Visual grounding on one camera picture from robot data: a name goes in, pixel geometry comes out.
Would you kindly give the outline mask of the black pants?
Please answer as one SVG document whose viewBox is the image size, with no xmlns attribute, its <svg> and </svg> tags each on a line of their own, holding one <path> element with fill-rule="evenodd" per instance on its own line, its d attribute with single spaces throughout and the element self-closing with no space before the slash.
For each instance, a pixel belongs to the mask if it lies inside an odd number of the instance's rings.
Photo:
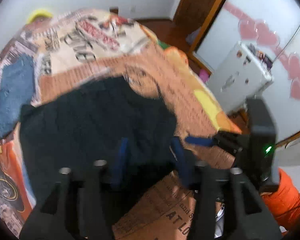
<svg viewBox="0 0 300 240">
<path fill-rule="evenodd" d="M 19 138 L 37 203 L 61 168 L 84 179 L 96 160 L 105 160 L 104 211 L 116 223 L 172 171 L 176 124 L 163 100 L 139 95 L 121 76 L 88 82 L 38 107 L 23 105 Z"/>
</svg>

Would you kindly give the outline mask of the orange sleeve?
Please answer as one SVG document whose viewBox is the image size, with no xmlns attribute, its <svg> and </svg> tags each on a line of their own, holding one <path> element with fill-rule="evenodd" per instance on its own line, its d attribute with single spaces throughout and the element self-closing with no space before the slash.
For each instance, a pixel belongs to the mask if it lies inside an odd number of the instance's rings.
<svg viewBox="0 0 300 240">
<path fill-rule="evenodd" d="M 291 177 L 281 168 L 279 175 L 278 190 L 263 193 L 261 197 L 277 224 L 290 232 L 300 224 L 300 192 L 294 186 Z"/>
</svg>

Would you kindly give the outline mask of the white small cabinet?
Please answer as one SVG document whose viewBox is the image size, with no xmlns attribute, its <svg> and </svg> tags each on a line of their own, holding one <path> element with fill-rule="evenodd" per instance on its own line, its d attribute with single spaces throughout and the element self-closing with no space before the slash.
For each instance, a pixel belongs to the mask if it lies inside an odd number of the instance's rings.
<svg viewBox="0 0 300 240">
<path fill-rule="evenodd" d="M 226 114 L 238 111 L 248 97 L 260 95 L 274 79 L 266 65 L 237 42 L 206 85 Z"/>
</svg>

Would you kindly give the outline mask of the folded blue jeans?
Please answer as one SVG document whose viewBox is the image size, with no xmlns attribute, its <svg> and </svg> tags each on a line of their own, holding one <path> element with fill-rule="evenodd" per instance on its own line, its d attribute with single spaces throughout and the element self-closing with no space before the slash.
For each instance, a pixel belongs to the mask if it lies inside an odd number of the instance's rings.
<svg viewBox="0 0 300 240">
<path fill-rule="evenodd" d="M 0 140 L 11 133 L 19 121 L 22 105 L 29 104 L 35 93 L 33 58 L 21 54 L 5 66 L 0 84 Z"/>
</svg>

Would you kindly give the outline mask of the white wardrobe sliding door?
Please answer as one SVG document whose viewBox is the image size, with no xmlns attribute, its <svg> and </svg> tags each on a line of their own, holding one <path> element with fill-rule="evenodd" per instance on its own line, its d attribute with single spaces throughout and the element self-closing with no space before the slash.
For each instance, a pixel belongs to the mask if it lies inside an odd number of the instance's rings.
<svg viewBox="0 0 300 240">
<path fill-rule="evenodd" d="M 253 44 L 273 62 L 263 92 L 277 140 L 300 132 L 300 7 L 295 0 L 226 0 L 195 55 L 215 71 L 236 42 Z"/>
</svg>

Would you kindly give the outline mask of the brown wooden door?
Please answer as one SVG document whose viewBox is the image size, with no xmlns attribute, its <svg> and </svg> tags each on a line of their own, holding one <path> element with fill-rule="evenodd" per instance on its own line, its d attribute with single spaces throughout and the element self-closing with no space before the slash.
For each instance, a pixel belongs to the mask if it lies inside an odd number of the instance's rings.
<svg viewBox="0 0 300 240">
<path fill-rule="evenodd" d="M 180 0 L 173 23 L 180 27 L 185 35 L 199 31 L 194 42 L 187 46 L 185 53 L 195 51 L 199 43 L 207 35 L 214 20 L 220 12 L 225 0 Z"/>
</svg>

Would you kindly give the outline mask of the printed newspaper bed cover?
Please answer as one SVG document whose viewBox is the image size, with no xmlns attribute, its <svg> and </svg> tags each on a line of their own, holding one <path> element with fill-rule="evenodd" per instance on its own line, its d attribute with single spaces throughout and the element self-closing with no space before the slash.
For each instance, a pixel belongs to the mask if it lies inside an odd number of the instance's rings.
<svg viewBox="0 0 300 240">
<path fill-rule="evenodd" d="M 126 32 L 124 38 L 108 38 L 103 42 L 101 35 L 96 36 L 96 23 L 113 23 L 115 30 Z M 176 135 L 184 138 L 186 132 L 211 135 L 218 130 L 241 133 L 207 88 L 189 67 L 186 54 L 176 47 L 159 48 L 159 41 L 152 31 L 134 22 L 128 27 L 129 20 L 96 9 L 82 9 L 45 21 L 44 24 L 27 24 L 8 42 L 0 54 L 0 85 L 2 72 L 6 66 L 15 63 L 22 54 L 34 57 L 35 93 L 31 104 L 34 106 L 52 101 L 57 96 L 70 91 L 89 77 L 122 75 L 131 87 L 144 96 L 158 97 L 163 92 L 168 106 L 177 116 Z M 114 52 L 102 52 L 101 49 L 84 49 L 83 38 L 98 37 L 102 45 L 117 45 Z M 75 63 L 79 53 L 87 54 L 88 60 Z M 12 179 L 8 185 L 12 190 L 21 190 L 24 212 L 17 211 L 11 204 L 4 204 L 0 197 L 0 219 L 8 233 L 17 239 L 25 219 L 34 206 L 34 197 L 26 186 L 26 173 L 21 168 L 23 156 L 19 142 L 19 124 L 12 132 L 11 139 L 0 141 L 0 167 L 4 174 Z M 115 225 L 117 239 L 152 239 L 150 232 L 158 232 L 158 239 L 186 239 L 190 230 L 192 214 L 172 226 L 164 222 L 168 207 L 178 204 L 182 207 L 194 207 L 194 198 L 177 183 L 176 173 L 166 176 L 149 190 L 133 211 L 129 212 Z"/>
</svg>

